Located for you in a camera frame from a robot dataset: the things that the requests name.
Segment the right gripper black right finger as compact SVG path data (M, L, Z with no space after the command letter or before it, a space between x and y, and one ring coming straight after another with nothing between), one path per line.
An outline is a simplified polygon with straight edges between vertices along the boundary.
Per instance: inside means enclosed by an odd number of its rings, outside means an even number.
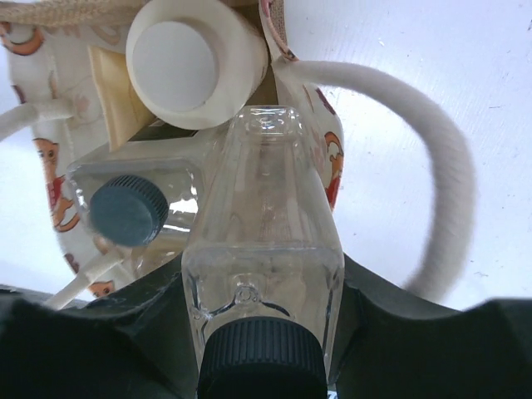
M329 383L340 398L529 398L531 301L458 311L346 258Z

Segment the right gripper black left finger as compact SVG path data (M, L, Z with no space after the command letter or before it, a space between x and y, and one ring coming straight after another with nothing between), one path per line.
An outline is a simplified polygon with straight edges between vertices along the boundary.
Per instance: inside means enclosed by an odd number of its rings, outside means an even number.
M3 398L193 398L197 379L174 265L84 308L1 294Z

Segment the clear square bottle dark cap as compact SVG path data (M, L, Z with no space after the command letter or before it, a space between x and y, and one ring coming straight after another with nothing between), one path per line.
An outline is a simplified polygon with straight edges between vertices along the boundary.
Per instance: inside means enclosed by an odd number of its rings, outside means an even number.
M324 398L344 255L299 114L232 120L182 256L200 398Z

